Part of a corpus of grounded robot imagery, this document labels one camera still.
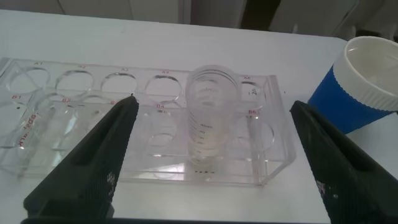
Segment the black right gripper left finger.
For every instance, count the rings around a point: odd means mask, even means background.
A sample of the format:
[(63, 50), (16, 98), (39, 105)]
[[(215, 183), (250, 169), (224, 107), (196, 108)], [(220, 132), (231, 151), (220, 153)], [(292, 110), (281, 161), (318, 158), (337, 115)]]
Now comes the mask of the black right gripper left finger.
[(30, 218), (112, 217), (111, 205), (139, 104), (117, 102), (24, 199)]

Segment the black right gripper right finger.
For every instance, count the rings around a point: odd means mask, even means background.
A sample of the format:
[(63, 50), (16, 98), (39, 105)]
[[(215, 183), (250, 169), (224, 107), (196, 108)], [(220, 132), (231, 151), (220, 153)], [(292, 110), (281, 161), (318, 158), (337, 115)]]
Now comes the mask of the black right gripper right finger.
[(397, 179), (310, 105), (290, 112), (332, 223), (397, 223)]

